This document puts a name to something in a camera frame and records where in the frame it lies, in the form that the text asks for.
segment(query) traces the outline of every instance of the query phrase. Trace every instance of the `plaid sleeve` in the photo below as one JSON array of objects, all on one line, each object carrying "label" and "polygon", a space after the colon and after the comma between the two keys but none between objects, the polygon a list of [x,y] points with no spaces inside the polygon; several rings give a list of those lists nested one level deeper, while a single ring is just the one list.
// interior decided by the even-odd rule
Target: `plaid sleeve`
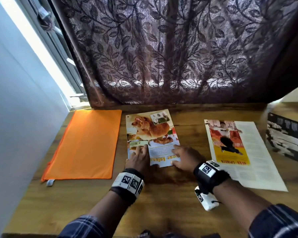
[{"label": "plaid sleeve", "polygon": [[96,217],[83,215],[68,223],[58,238],[106,238],[106,234]]},{"label": "plaid sleeve", "polygon": [[283,204],[271,205],[253,220],[248,238],[298,238],[298,213]]}]

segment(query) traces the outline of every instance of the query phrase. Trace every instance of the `page with yellow and red picture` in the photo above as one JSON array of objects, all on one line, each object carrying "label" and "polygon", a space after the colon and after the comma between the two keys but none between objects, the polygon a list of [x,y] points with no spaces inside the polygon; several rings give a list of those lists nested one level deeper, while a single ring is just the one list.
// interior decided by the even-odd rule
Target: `page with yellow and red picture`
[{"label": "page with yellow and red picture", "polygon": [[243,186],[287,191],[254,122],[204,120],[213,161]]},{"label": "page with yellow and red picture", "polygon": [[150,165],[171,166],[172,160],[180,161],[171,150],[180,145],[169,110],[126,115],[128,159],[137,146],[148,145]]}]

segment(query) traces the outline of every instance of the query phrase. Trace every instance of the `wood grain surface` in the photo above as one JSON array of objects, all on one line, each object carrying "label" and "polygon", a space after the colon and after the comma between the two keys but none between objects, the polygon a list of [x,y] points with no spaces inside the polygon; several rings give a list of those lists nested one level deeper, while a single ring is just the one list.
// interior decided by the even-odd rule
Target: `wood grain surface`
[{"label": "wood grain surface", "polygon": [[[124,168],[127,158],[125,115],[168,108],[175,125],[180,144],[190,145],[211,159],[204,119],[254,121],[264,137],[266,130],[266,104],[204,104],[204,105],[135,105],[118,106],[123,110],[113,179]],[[296,116],[298,105],[277,106],[273,112]],[[113,180],[57,180],[46,187],[40,178],[62,138],[73,112],[67,116],[54,142],[37,169],[23,199],[16,209],[5,235],[57,235],[64,226],[89,210],[106,194]],[[298,162],[270,152],[289,192],[253,190],[272,203],[283,203],[298,211]],[[134,237],[144,229],[156,235],[178,232],[186,236],[200,237],[219,233],[221,237],[246,237],[247,234],[233,220],[225,206],[220,205],[206,212],[196,198],[196,183],[190,174],[175,167],[159,169],[146,183],[140,197],[123,216],[115,236]]]}]

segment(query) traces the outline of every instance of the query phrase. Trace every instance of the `orange pouch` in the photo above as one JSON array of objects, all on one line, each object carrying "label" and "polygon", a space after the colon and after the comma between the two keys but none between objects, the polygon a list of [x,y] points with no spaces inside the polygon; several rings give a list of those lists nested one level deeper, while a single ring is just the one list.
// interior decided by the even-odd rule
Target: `orange pouch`
[{"label": "orange pouch", "polygon": [[41,178],[111,179],[121,110],[76,110]]}]

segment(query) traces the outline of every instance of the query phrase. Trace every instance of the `blue plaid shirt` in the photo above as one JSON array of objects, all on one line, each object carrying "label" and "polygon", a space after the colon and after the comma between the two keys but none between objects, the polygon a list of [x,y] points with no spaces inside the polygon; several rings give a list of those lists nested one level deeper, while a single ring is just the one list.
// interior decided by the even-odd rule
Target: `blue plaid shirt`
[{"label": "blue plaid shirt", "polygon": [[[83,215],[70,222],[61,231],[62,238],[107,238],[96,217]],[[252,222],[249,238],[298,238],[298,213],[289,207],[271,205]]]}]

